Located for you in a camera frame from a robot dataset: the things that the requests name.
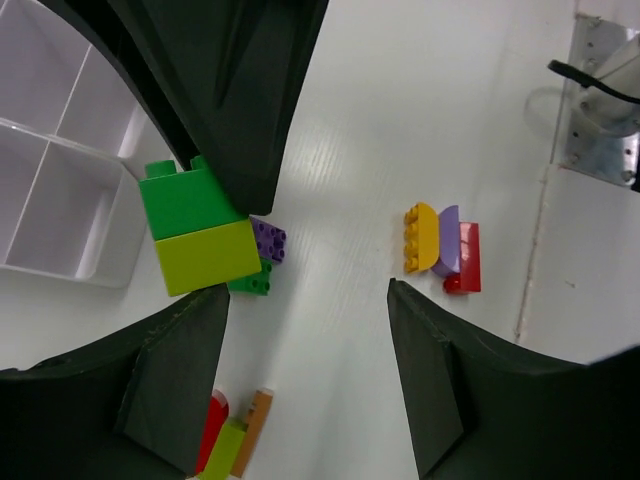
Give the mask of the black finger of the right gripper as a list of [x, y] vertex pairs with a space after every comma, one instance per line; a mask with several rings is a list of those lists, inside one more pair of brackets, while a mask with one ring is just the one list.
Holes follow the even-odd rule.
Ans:
[[183, 166], [202, 155], [237, 210], [272, 210], [326, 2], [58, 0], [49, 8], [116, 69]]

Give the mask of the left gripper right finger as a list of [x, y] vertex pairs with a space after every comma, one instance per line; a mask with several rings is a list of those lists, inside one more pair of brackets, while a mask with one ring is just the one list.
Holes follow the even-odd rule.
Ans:
[[635, 479], [639, 351], [583, 365], [508, 342], [391, 280], [391, 335], [422, 479]]

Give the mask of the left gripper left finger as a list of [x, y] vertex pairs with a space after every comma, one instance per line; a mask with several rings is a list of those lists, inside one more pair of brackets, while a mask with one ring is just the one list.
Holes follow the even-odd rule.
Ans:
[[1, 374], [5, 479], [185, 479], [196, 470], [230, 295], [193, 292]]

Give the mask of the brown lego plate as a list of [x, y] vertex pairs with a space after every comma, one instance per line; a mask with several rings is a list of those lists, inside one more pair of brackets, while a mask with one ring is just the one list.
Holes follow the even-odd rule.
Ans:
[[232, 477], [241, 479], [244, 476], [266, 423], [273, 397], [273, 391], [267, 388], [255, 392], [244, 420], [246, 424], [245, 436], [230, 471]]

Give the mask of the long red lego brick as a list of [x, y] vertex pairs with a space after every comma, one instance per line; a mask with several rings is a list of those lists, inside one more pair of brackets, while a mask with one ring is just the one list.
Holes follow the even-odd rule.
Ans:
[[460, 239], [459, 272], [444, 280], [444, 291], [449, 295], [480, 293], [482, 280], [479, 225], [472, 222], [461, 222]]

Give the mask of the dark green lego brick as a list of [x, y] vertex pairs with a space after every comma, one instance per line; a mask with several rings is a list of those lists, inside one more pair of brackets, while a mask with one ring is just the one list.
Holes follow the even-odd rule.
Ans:
[[203, 156], [192, 158], [190, 165], [185, 171], [172, 160], [145, 165], [139, 189], [156, 241], [246, 218], [233, 207]]

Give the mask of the lavender curved lego brick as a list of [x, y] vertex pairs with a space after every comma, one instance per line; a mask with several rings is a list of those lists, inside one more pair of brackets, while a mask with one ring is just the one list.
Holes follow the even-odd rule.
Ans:
[[431, 270], [441, 278], [460, 271], [460, 219], [459, 206], [445, 208], [439, 218], [439, 255]]

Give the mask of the lime green lego brick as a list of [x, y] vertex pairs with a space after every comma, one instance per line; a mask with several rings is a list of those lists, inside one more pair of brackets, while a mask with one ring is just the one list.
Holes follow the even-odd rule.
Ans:
[[155, 242], [169, 296], [227, 283], [261, 270], [249, 219]]

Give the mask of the yellow lego brick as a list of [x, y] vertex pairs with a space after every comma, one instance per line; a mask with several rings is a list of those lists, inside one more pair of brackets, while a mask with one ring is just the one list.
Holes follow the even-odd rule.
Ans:
[[432, 268], [440, 254], [439, 217], [418, 202], [404, 215], [404, 271], [420, 273]]

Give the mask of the small green lego brick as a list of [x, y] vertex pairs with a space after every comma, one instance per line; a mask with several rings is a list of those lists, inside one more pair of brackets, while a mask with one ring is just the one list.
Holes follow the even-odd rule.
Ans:
[[267, 296], [271, 289], [270, 275], [273, 264], [266, 259], [260, 259], [260, 263], [261, 270], [259, 272], [228, 282], [229, 291]]

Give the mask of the purple lego plate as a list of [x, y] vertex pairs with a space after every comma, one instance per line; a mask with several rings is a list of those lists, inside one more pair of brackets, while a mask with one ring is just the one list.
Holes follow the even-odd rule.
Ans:
[[275, 264], [285, 259], [286, 232], [255, 217], [249, 217], [259, 256]]

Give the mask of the right white compartment tray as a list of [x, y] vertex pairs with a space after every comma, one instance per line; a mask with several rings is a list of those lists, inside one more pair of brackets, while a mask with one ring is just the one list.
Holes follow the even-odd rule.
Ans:
[[37, 1], [1, 3], [1, 117], [124, 158], [147, 123], [103, 55]]

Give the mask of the white compartment tray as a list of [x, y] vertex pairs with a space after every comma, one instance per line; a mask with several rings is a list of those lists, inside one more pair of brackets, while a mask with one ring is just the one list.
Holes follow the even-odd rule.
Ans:
[[124, 288], [145, 229], [120, 162], [2, 121], [2, 269]]
[[124, 158], [147, 123], [103, 55], [37, 1], [1, 3], [1, 117]]

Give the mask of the left white compartment tray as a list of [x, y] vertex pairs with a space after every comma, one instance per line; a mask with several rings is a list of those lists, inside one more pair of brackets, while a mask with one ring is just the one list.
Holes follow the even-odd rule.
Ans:
[[2, 121], [2, 269], [124, 288], [145, 229], [120, 162]]

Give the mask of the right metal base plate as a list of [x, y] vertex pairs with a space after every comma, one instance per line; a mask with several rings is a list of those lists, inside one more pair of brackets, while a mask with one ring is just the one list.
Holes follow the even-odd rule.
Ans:
[[556, 134], [561, 164], [639, 190], [639, 31], [579, 14], [565, 62]]

